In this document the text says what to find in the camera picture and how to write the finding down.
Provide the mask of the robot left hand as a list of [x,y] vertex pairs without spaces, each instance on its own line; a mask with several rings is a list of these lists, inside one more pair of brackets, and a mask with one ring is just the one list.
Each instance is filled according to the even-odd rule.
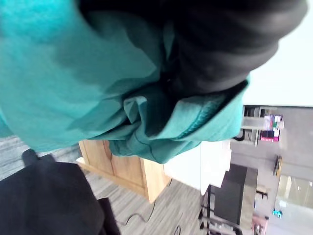
[[166,77],[178,97],[217,93],[242,83],[299,26],[305,0],[81,0],[84,13],[123,11],[158,25],[171,21],[177,71]]

